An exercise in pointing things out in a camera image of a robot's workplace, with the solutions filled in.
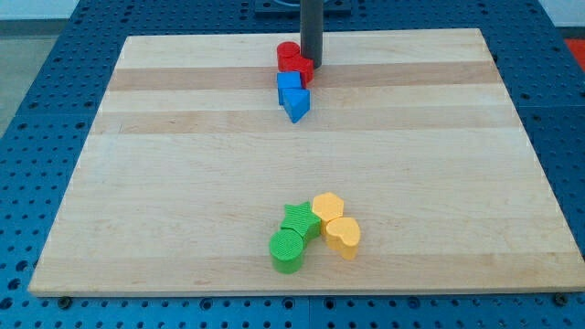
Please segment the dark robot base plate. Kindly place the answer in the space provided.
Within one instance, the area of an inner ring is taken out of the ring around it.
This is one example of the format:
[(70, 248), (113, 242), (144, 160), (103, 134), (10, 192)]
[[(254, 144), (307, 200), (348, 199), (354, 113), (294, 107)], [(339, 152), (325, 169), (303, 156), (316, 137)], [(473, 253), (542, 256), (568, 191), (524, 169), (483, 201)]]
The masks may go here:
[[(300, 0), (254, 0), (253, 4), (256, 16), (298, 16), (301, 8)], [(325, 14), (349, 15), (353, 6), (351, 0), (324, 0), (323, 7)]]

